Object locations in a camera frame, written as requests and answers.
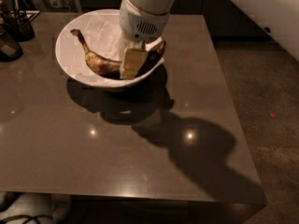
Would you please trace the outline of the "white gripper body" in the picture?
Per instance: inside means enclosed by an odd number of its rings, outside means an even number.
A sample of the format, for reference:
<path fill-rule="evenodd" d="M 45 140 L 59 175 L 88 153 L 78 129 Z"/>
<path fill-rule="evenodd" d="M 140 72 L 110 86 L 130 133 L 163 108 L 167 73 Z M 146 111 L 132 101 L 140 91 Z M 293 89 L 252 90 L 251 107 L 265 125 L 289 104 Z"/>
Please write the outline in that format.
<path fill-rule="evenodd" d="M 122 0 L 120 27 L 125 38 L 151 43 L 163 33 L 169 14 L 152 15 L 136 7 L 130 0 Z"/>

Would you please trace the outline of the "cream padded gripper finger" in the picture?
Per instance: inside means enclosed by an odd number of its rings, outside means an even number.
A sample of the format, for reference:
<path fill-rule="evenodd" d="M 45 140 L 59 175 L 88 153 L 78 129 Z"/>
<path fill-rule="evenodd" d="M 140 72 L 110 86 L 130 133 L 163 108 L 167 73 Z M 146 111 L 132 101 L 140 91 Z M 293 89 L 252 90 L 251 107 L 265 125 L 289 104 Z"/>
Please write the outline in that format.
<path fill-rule="evenodd" d="M 121 61 L 121 79 L 134 79 L 147 57 L 148 53 L 143 49 L 126 48 Z"/>

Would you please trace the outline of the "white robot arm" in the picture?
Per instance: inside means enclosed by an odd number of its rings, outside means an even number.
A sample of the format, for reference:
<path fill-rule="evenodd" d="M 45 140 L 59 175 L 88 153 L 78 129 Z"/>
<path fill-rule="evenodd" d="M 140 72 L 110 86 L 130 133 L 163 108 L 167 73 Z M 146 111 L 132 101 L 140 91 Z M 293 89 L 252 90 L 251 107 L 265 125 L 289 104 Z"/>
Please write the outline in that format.
<path fill-rule="evenodd" d="M 173 11 L 203 15 L 215 36 L 252 36 L 245 27 L 249 19 L 299 60 L 299 0 L 121 0 L 122 34 L 155 41 Z"/>

